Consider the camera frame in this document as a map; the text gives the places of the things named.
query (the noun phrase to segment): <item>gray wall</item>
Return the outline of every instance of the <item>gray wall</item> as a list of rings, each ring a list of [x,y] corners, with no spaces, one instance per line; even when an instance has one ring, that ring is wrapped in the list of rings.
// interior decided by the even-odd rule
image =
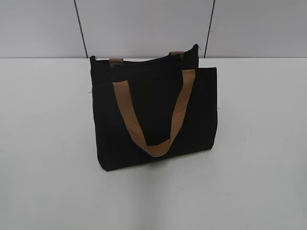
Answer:
[[[213,0],[77,0],[88,56],[155,58],[194,43]],[[216,0],[207,58],[307,57],[306,0]],[[0,0],[0,58],[85,58],[73,0]]]

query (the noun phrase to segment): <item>tan handle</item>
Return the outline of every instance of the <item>tan handle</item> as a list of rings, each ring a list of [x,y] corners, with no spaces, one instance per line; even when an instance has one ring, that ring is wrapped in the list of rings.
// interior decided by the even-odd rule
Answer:
[[[126,128],[134,141],[142,150],[152,157],[160,157],[166,154],[182,127],[186,114],[189,98],[195,80],[195,70],[182,70],[183,86],[176,101],[172,115],[170,139],[158,144],[147,146],[142,128],[136,117],[128,81],[114,82],[114,92],[120,113],[124,119]]]
[[[171,55],[179,55],[180,59],[183,60],[184,52],[183,51],[173,51],[170,52]]]
[[[122,58],[110,58],[109,59],[109,65],[110,67],[114,67],[115,65],[123,65],[124,59]]]

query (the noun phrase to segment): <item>bag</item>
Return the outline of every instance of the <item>bag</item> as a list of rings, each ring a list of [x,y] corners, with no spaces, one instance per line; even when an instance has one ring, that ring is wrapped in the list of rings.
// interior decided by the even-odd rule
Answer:
[[[91,60],[97,156],[106,171],[212,148],[216,68],[195,68],[198,57],[182,54],[113,67]]]

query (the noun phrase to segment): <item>fabric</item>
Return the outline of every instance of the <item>fabric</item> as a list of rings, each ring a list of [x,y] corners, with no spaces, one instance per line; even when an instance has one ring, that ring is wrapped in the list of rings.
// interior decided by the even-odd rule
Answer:
[[[216,68],[195,68],[194,58],[181,61],[167,56],[167,60],[151,63],[126,63],[112,67],[92,64],[93,112],[97,156],[106,170],[163,160],[178,155],[209,150],[214,144],[217,129]],[[187,101],[181,128],[171,137],[172,116],[183,89],[182,70],[192,66],[194,82]],[[117,101],[116,83],[126,82],[132,107],[142,129],[146,146],[166,143],[169,149],[152,157],[131,138]]]

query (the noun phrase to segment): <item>tabletop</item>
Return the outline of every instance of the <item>tabletop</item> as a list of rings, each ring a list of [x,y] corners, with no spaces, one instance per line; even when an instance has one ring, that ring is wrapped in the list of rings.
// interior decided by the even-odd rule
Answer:
[[[0,59],[0,229],[307,229],[306,66],[200,59],[217,67],[213,149],[105,172],[89,60]]]

